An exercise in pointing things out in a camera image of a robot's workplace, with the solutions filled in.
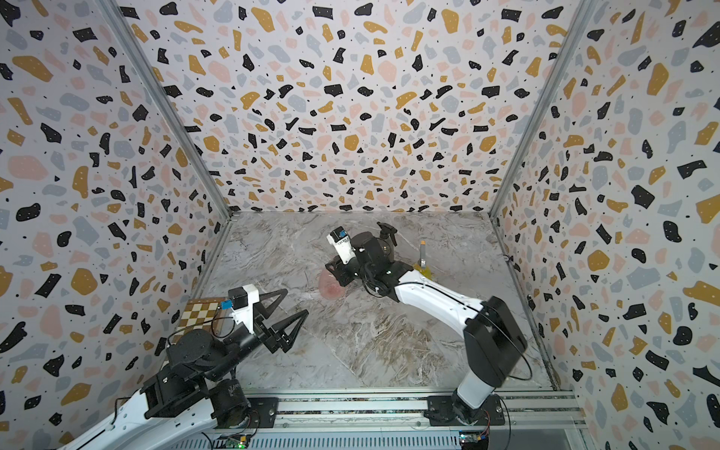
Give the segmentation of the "pink spray bottle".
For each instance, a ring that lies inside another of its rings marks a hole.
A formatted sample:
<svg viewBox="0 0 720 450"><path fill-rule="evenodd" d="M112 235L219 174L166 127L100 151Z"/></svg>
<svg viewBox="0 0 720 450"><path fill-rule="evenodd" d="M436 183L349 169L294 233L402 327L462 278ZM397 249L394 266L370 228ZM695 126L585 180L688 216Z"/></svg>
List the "pink spray bottle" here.
<svg viewBox="0 0 720 450"><path fill-rule="evenodd" d="M329 271L322 270L319 277L319 292L324 299L337 300L344 296L345 289Z"/></svg>

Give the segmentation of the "orange grey spray nozzle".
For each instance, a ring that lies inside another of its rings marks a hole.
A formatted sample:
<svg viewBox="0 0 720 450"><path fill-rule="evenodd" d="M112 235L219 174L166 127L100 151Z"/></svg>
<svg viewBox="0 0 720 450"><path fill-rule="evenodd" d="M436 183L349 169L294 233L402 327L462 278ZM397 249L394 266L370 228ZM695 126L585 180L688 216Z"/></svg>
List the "orange grey spray nozzle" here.
<svg viewBox="0 0 720 450"><path fill-rule="evenodd" d="M420 242L417 265L420 270L427 268L427 242L425 240Z"/></svg>

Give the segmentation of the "smoky grey spray bottle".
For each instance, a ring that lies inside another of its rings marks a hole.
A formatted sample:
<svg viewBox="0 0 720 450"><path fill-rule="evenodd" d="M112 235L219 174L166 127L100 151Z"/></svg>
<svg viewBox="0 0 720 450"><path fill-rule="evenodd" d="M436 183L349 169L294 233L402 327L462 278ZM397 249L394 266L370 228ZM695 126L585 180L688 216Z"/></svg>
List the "smoky grey spray bottle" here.
<svg viewBox="0 0 720 450"><path fill-rule="evenodd" d="M395 262L395 247L396 247L396 244L395 244L394 238L393 238L392 236L390 236L390 235L389 235L389 236L382 236L382 235L381 235L381 236L378 238L378 241L379 241L379 243L380 243L380 245L381 245L382 253L384 253L384 257L386 258L386 260L388 260L388 262L390 262L390 264L392 264L393 262Z"/></svg>

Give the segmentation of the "yellow spray bottle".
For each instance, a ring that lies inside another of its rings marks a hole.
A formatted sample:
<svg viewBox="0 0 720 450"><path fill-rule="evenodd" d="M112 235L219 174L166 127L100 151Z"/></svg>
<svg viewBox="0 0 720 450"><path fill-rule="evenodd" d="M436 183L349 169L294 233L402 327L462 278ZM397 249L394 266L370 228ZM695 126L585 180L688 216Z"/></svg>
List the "yellow spray bottle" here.
<svg viewBox="0 0 720 450"><path fill-rule="evenodd" d="M433 273L431 272L431 269L427 266L415 264L414 270L418 271L423 277L427 279L433 279Z"/></svg>

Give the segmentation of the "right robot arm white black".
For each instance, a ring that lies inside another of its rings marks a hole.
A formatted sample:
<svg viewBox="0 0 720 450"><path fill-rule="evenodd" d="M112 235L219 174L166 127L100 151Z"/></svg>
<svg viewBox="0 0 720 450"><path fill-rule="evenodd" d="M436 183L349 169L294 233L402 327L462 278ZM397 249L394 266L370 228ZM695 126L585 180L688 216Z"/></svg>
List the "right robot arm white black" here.
<svg viewBox="0 0 720 450"><path fill-rule="evenodd" d="M360 281L368 294L387 297L424 311L457 332L464 341L469 369L452 395L457 416L469 416L502 386L527 341L504 301L471 298L440 285L395 257L398 230L380 222L378 236L351 236L337 227L326 239L337 256L325 265L340 286Z"/></svg>

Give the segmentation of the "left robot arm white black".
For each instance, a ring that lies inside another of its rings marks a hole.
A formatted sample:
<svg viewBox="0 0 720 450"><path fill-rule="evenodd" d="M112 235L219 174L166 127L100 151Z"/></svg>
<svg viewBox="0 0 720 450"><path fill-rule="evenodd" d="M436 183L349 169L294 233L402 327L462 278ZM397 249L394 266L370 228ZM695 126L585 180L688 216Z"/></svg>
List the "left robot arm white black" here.
<svg viewBox="0 0 720 450"><path fill-rule="evenodd" d="M247 397L237 369L261 347L292 350L309 311L268 324L287 294L262 294L252 284L230 290L213 318L172 333L165 365L67 448L165 449L213 429L248 447L258 431L274 427L279 400Z"/></svg>

